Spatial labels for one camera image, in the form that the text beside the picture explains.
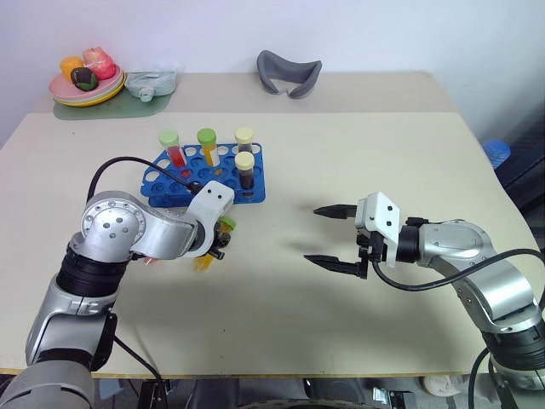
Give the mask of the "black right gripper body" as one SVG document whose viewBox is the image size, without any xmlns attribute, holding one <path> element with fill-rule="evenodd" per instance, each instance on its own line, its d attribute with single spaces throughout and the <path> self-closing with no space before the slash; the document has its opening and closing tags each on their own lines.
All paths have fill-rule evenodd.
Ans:
<svg viewBox="0 0 545 409">
<path fill-rule="evenodd" d="M 358 276 L 361 279 L 367 279 L 369 263 L 386 260 L 384 237 L 378 232 L 371 232 L 368 235 L 358 233 L 356 243 L 359 247 L 360 259 L 357 267 Z"/>
</svg>

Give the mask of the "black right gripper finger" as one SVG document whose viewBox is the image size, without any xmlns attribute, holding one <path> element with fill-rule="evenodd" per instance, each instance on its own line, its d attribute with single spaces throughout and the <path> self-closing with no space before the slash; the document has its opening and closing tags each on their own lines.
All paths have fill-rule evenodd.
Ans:
<svg viewBox="0 0 545 409">
<path fill-rule="evenodd" d="M 337 257 L 326 255 L 304 255 L 303 257 L 328 271 L 367 279 L 366 262 L 342 262 Z"/>
<path fill-rule="evenodd" d="M 315 209 L 313 213 L 318 216 L 324 216 L 334 219 L 354 218 L 357 212 L 357 206 L 354 204 L 333 204 Z"/>
</svg>

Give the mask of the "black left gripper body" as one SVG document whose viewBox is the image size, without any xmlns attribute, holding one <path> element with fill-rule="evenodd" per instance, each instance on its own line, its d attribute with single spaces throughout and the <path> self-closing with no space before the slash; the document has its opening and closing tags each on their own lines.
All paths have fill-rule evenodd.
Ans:
<svg viewBox="0 0 545 409">
<path fill-rule="evenodd" d="M 211 245 L 211 254 L 212 255 L 224 255 L 222 251 L 226 248 L 231 241 L 231 234 L 225 233 L 219 230 L 215 231 L 214 240 Z"/>
</svg>

